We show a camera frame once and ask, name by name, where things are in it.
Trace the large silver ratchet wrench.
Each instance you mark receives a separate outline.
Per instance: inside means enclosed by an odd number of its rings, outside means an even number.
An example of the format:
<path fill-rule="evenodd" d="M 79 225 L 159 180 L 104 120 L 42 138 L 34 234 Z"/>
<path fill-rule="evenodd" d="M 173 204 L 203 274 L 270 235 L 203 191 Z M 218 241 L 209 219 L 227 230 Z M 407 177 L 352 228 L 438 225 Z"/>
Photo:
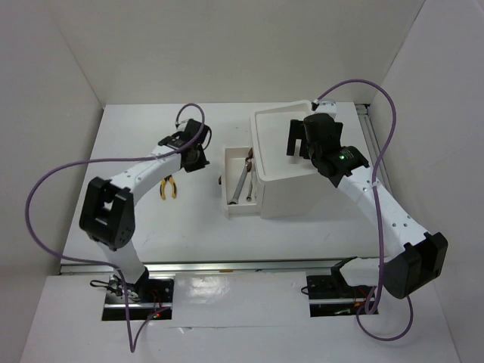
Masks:
<path fill-rule="evenodd" d="M 239 201 L 239 197 L 240 197 L 240 194 L 241 194 L 241 191 L 243 189 L 243 186 L 244 186 L 244 182 L 247 178 L 247 174 L 248 172 L 246 171 L 246 166 L 248 163 L 251 163 L 249 159 L 245 159 L 245 163 L 244 163 L 244 168 L 240 174 L 240 178 L 238 179 L 238 182 L 237 182 L 237 186 L 235 188 L 235 191 L 234 191 L 234 194 L 232 196 L 232 198 L 228 201 L 228 205 L 237 205 L 238 204 L 238 201 Z"/>

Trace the small silver wrench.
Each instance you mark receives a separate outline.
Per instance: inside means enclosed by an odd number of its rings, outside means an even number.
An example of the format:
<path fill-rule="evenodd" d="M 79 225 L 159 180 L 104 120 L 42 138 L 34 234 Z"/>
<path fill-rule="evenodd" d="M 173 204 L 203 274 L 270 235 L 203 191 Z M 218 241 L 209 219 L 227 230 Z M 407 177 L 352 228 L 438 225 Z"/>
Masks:
<path fill-rule="evenodd" d="M 250 180 L 249 180 L 249 187 L 248 187 L 248 192 L 247 192 L 247 196 L 246 196 L 246 202 L 250 203 L 252 201 L 252 194 L 253 194 L 253 173 L 251 172 L 250 173 Z"/>

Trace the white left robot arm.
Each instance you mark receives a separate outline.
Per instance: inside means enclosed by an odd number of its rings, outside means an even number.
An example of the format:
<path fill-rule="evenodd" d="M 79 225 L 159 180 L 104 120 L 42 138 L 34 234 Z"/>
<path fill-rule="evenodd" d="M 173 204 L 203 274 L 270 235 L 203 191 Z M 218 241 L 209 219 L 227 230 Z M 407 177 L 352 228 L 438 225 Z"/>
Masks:
<path fill-rule="evenodd" d="M 149 293 L 147 268 L 136 253 L 135 206 L 152 188 L 172 181 L 181 169 L 193 172 L 209 165 L 203 143 L 211 138 L 211 128 L 189 119 L 172 135 L 158 142 L 146 161 L 108 179 L 93 178 L 82 205 L 79 227 L 103 251 L 107 261 L 118 266 L 116 282 L 133 302 L 142 301 Z"/>

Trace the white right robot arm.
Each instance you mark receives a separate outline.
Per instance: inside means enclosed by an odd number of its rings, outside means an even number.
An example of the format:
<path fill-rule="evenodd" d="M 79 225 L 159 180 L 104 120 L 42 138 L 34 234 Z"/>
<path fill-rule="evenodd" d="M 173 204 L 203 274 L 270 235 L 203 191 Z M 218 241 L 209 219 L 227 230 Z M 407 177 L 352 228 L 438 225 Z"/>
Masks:
<path fill-rule="evenodd" d="M 376 259 L 349 257 L 331 269 L 330 288 L 348 296 L 357 286 L 382 284 L 397 299 L 404 299 L 439 277 L 448 241 L 431 234 L 412 219 L 374 177 L 374 168 L 353 146 L 343 146 L 343 124 L 329 113 L 311 113 L 293 119 L 287 155 L 310 160 L 318 173 L 345 194 L 377 228 L 385 256 Z"/>

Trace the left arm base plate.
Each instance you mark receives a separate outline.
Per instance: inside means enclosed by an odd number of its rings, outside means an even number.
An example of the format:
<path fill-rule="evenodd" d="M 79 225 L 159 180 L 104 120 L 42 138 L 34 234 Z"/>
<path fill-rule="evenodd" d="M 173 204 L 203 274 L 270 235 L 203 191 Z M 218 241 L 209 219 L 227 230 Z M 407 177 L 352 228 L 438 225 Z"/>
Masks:
<path fill-rule="evenodd" d="M 121 281 L 111 275 L 108 281 L 92 280 L 91 287 L 104 288 L 105 299 L 102 321 L 125 321 L 125 299 Z M 150 279 L 146 291 L 128 291 L 129 314 L 133 321 L 143 321 L 149 314 L 156 313 L 153 320 L 172 319 L 172 301 L 175 287 L 173 278 Z"/>

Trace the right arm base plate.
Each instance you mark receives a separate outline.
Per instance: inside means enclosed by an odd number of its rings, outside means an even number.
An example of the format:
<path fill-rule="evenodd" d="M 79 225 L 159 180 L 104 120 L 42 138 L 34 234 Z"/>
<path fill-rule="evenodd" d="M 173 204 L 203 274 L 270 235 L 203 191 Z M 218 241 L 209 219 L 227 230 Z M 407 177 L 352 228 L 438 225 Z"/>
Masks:
<path fill-rule="evenodd" d="M 309 298 L 312 318 L 355 315 L 362 307 L 371 287 L 348 287 L 337 284 L 330 275 L 309 275 L 300 289 Z"/>

